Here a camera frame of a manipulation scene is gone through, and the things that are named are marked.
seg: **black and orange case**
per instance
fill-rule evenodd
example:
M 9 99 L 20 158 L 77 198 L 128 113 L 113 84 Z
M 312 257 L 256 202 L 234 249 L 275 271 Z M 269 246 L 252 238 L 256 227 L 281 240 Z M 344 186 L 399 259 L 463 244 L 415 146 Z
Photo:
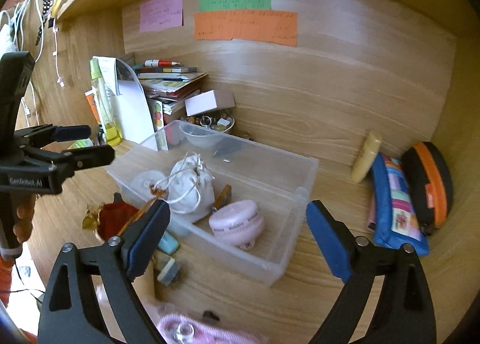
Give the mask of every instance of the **black and orange case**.
M 453 203 L 452 177 L 440 151 L 431 142 L 419 142 L 401 157 L 419 224 L 431 235 L 445 222 Z

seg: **blue pencil case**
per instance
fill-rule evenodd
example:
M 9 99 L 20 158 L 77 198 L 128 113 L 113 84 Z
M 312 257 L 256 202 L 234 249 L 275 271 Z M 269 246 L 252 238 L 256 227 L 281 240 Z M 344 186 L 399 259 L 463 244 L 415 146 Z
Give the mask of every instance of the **blue pencil case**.
M 409 243 L 419 256 L 428 255 L 428 241 L 420 231 L 399 160 L 378 153 L 371 173 L 374 179 L 376 222 L 373 241 L 394 249 Z

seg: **black bracelet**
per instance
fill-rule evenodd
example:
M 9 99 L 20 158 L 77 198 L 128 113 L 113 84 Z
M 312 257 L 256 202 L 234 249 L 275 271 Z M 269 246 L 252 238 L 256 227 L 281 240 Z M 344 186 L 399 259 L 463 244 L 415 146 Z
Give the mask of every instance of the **black bracelet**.
M 38 46 L 42 38 L 43 28 L 45 27 L 45 23 L 47 22 L 46 20 L 49 18 L 49 13 L 52 8 L 52 3 L 53 3 L 53 0 L 43 0 L 42 24 L 38 29 L 37 42 L 35 42 L 35 46 Z

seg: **human hand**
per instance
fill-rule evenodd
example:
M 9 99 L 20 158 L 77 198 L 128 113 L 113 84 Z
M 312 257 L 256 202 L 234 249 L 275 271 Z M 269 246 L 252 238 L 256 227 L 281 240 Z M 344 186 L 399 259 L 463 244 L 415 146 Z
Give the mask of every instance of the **human hand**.
M 15 224 L 13 233 L 17 236 L 19 243 L 24 243 L 32 235 L 32 220 L 35 213 L 36 200 L 37 197 L 35 195 L 29 195 L 26 201 L 17 209 L 17 217 L 20 221 Z

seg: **pink cloth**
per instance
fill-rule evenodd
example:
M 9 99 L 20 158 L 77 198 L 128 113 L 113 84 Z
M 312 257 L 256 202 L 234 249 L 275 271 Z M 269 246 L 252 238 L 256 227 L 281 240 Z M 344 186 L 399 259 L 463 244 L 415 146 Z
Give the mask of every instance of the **pink cloth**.
M 174 334 L 182 322 L 189 323 L 194 328 L 193 338 L 185 340 L 185 344 L 262 344 L 252 334 L 214 328 L 180 313 L 165 315 L 157 325 L 158 331 L 167 344 L 178 344 L 178 341 L 174 339 Z

